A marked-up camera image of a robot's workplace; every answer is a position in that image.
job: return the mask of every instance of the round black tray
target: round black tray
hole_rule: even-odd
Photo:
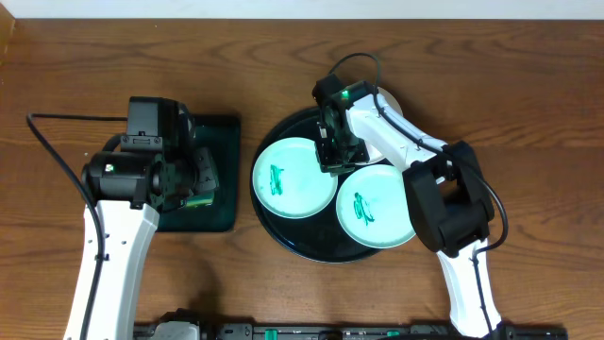
[[[291,137],[316,140],[319,137],[317,108],[302,110],[279,123],[264,138],[252,164],[262,151],[272,143]],[[336,196],[319,213],[301,219],[290,219],[269,212],[254,192],[250,173],[250,194],[258,219],[271,236],[291,252],[304,258],[323,263],[341,264],[361,260],[379,252],[379,249],[363,246],[350,238],[342,229],[336,215]],[[338,190],[350,174],[338,176]]]

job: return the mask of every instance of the table surface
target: table surface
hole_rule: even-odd
[[[158,234],[137,321],[176,308],[212,320],[398,324],[448,319],[439,262],[414,238],[358,263],[302,259],[250,201],[266,133],[313,105],[334,61],[383,61],[383,87],[427,133],[472,145],[510,216],[489,253],[495,304],[517,324],[604,337],[604,23],[510,21],[28,21],[0,71],[0,337],[63,335],[84,204],[25,124],[28,112],[125,116],[131,95],[242,119],[237,222],[220,234]],[[374,77],[351,60],[347,80]],[[78,173],[124,123],[43,122]],[[495,218],[492,237],[501,232]]]

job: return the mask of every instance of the green design on plate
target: green design on plate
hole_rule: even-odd
[[[365,226],[369,226],[369,222],[376,221],[369,210],[369,202],[359,193],[355,193],[355,215],[358,219],[364,219]]]
[[[271,165],[271,194],[282,195],[283,185],[281,184],[281,173],[283,169],[279,169],[276,165]]]

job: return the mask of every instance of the white wall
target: white wall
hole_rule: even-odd
[[[604,19],[604,0],[0,0],[15,18]]]

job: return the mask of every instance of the green logo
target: green logo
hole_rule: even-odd
[[[283,169],[279,169],[275,165],[271,165],[271,194],[283,194],[283,186],[281,184],[281,173]]]
[[[367,202],[359,193],[355,193],[355,215],[358,219],[364,219],[365,226],[369,226],[369,222],[376,221],[369,210],[369,202]]]

